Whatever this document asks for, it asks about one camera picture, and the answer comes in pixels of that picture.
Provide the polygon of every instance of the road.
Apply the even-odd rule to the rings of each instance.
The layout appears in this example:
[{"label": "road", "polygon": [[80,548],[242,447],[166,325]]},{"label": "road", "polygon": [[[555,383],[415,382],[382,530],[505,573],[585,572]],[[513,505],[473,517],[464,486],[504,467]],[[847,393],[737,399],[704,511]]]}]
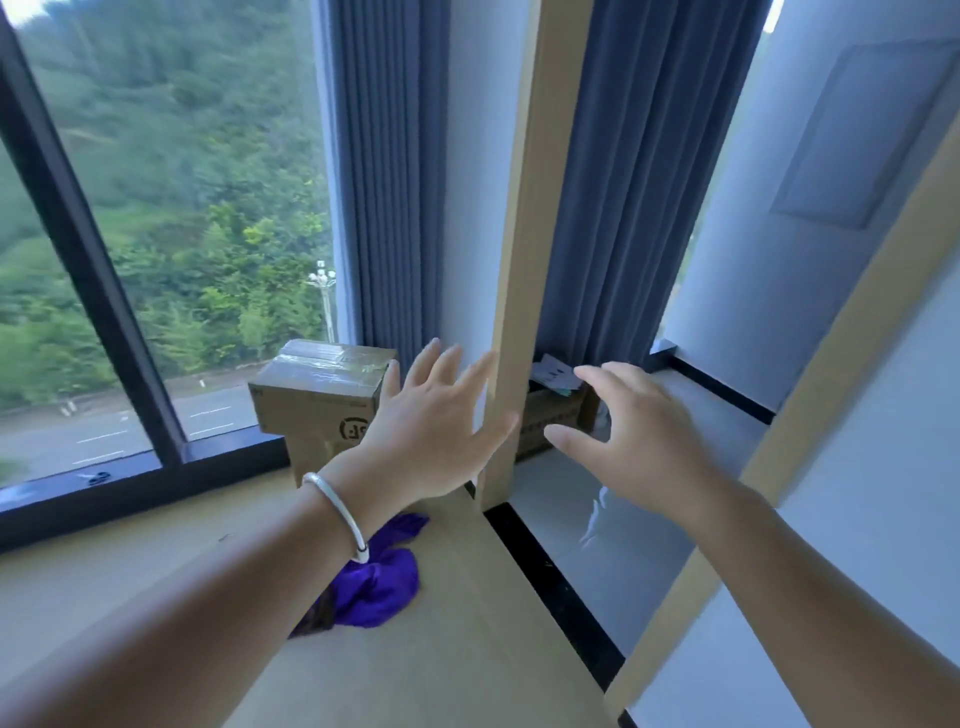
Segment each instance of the road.
[{"label": "road", "polygon": [[[150,440],[130,405],[118,402],[110,411],[96,414],[52,416],[42,423],[24,419],[6,422],[0,431],[0,459],[17,464],[17,470],[0,487],[11,482],[63,473],[151,449]],[[256,425],[256,415],[246,383],[234,384],[174,400],[183,431],[199,440],[232,429]]]}]

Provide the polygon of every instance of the bangle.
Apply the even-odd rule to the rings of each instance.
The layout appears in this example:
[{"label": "bangle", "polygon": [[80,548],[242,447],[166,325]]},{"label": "bangle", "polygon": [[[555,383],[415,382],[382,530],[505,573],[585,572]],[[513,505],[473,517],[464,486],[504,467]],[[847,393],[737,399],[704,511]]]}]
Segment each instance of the bangle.
[{"label": "bangle", "polygon": [[357,555],[354,556],[352,560],[358,564],[366,564],[370,560],[370,550],[367,548],[367,542],[364,541],[363,534],[360,533],[360,526],[357,525],[357,521],[353,519],[344,502],[340,500],[340,496],[337,495],[336,491],[333,490],[328,482],[316,473],[307,473],[303,476],[301,484],[306,485],[307,483],[317,486],[320,492],[326,496],[326,499],[333,503],[333,507],[340,511],[340,515],[344,517],[344,521],[347,522],[347,526],[353,533],[354,540],[357,542]]}]

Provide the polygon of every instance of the box lid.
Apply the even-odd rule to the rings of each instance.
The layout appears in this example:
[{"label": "box lid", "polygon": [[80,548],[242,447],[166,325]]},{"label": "box lid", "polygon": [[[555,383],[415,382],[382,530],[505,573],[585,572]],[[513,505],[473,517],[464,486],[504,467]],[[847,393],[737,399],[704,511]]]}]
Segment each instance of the box lid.
[{"label": "box lid", "polygon": [[293,339],[250,385],[371,398],[394,355],[392,349]]}]

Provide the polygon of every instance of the lamp post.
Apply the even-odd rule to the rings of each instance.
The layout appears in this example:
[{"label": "lamp post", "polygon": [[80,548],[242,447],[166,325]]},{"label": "lamp post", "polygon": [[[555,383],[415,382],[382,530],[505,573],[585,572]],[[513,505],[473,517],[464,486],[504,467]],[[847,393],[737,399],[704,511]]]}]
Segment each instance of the lamp post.
[{"label": "lamp post", "polygon": [[320,298],[324,302],[324,324],[326,326],[326,340],[333,342],[336,338],[333,326],[333,303],[330,300],[331,291],[337,284],[337,272],[326,270],[322,260],[317,261],[317,272],[307,276],[307,285],[320,289]]}]

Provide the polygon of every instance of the finger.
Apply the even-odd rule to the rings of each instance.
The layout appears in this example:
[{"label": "finger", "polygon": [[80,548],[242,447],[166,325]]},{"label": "finger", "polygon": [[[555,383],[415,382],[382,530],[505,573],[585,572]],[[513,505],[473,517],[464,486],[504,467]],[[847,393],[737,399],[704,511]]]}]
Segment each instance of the finger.
[{"label": "finger", "polygon": [[633,364],[627,364],[623,361],[608,361],[600,368],[613,372],[624,384],[638,394],[669,396],[659,382]]},{"label": "finger", "polygon": [[478,459],[482,460],[481,469],[487,466],[487,461],[490,460],[496,449],[506,442],[510,433],[519,423],[520,416],[516,412],[508,412],[503,417],[498,417],[494,422],[484,424],[473,433],[470,443],[477,453]]},{"label": "finger", "polygon": [[496,364],[496,352],[487,352],[479,359],[467,367],[467,370],[457,379],[457,389],[476,401],[483,392],[484,385],[493,374],[493,366]]},{"label": "finger", "polygon": [[460,369],[460,360],[463,356],[464,348],[454,344],[437,359],[428,381],[435,384],[453,384],[457,380],[457,370]]},{"label": "finger", "polygon": [[619,376],[600,367],[576,367],[573,374],[593,387],[597,396],[607,403],[611,412],[633,393],[633,390]]},{"label": "finger", "polygon": [[440,339],[434,339],[423,347],[423,351],[417,354],[414,363],[410,365],[404,388],[419,387],[423,384],[430,376],[430,370],[433,369],[438,356],[440,356]]},{"label": "finger", "polygon": [[383,385],[380,387],[380,405],[382,406],[400,391],[400,363],[391,359],[387,365],[387,373],[383,376]]},{"label": "finger", "polygon": [[579,429],[566,425],[547,425],[543,429],[543,436],[550,445],[592,473],[603,460],[604,444]]}]

